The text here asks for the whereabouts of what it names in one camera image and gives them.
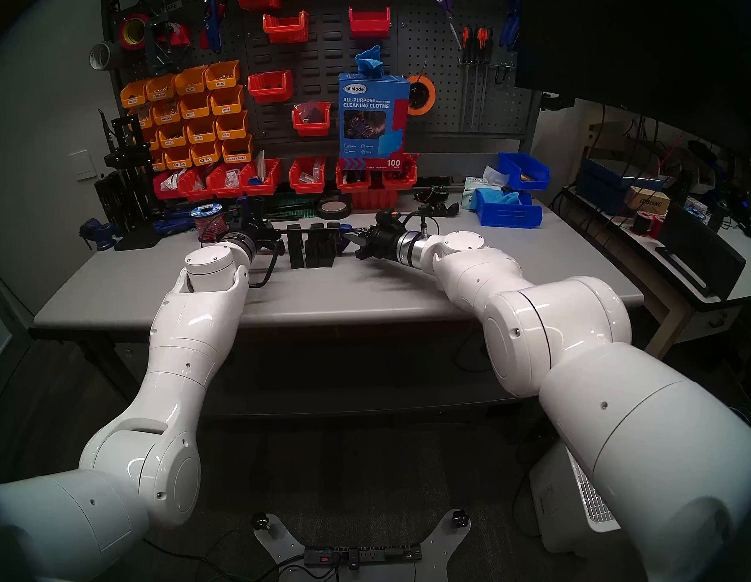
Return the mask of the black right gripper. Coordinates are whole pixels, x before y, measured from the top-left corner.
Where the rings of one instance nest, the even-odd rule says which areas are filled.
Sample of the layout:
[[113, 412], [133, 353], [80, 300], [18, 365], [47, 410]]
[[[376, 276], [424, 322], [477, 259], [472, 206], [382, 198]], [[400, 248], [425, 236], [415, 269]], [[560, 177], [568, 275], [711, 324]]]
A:
[[402, 236], [402, 224], [374, 225], [367, 230], [346, 231], [349, 241], [365, 240], [365, 244], [356, 250], [356, 258], [359, 260], [398, 260], [398, 244]]

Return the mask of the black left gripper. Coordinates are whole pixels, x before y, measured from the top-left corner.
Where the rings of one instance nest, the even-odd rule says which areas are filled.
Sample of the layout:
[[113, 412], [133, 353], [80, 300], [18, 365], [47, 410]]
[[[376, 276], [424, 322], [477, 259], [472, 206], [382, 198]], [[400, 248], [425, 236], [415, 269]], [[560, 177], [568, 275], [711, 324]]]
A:
[[282, 233], [274, 228], [270, 221], [250, 221], [249, 237], [255, 245], [256, 252], [261, 249], [285, 251]]

